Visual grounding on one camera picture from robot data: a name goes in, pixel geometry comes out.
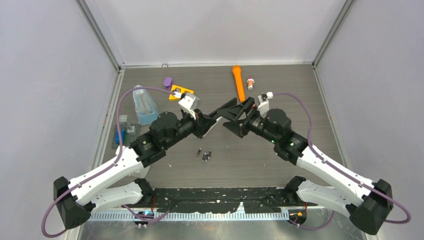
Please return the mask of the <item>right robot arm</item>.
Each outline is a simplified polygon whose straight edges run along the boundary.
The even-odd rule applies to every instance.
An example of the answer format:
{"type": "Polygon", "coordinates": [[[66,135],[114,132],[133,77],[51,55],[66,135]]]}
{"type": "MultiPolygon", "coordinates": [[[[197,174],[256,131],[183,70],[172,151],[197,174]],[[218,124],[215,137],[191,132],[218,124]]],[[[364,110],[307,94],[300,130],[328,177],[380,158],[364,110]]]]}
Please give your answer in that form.
{"type": "Polygon", "coordinates": [[[291,205],[314,203],[338,212],[359,230],[376,235],[393,209],[392,186],[385,180],[373,181],[345,168],[291,128],[291,119],[282,109],[264,112],[253,98],[217,112],[227,119],[225,128],[243,138],[252,132],[274,145],[282,160],[305,169],[330,186],[321,186],[301,176],[287,185],[285,198],[291,205]]]}

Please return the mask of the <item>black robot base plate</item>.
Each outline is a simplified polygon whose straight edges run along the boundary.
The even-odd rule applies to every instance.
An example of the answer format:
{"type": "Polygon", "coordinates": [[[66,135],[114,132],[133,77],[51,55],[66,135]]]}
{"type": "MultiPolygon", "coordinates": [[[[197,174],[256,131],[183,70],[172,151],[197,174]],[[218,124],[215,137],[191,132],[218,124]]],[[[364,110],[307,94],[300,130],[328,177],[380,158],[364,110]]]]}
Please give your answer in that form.
{"type": "Polygon", "coordinates": [[[242,206],[248,214],[277,213],[283,207],[304,207],[300,198],[278,187],[156,188],[160,212],[234,213],[242,206]]]}

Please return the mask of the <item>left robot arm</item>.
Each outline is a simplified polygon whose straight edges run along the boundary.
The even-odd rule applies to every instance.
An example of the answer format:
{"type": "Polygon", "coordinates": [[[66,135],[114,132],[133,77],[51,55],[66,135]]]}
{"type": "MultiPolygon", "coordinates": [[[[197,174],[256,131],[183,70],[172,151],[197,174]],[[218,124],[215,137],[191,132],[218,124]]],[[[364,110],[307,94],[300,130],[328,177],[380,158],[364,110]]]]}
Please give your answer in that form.
{"type": "Polygon", "coordinates": [[[186,94],[178,102],[181,119],[169,111],[154,120],[149,131],[129,146],[119,147],[116,156],[97,168],[70,180],[53,183],[54,200],[65,229],[84,224],[92,215],[123,206],[149,207],[155,192],[145,179],[150,165],[166,156],[166,151],[194,135],[202,139],[220,120],[217,110],[203,114],[197,108],[199,98],[186,94]]]}

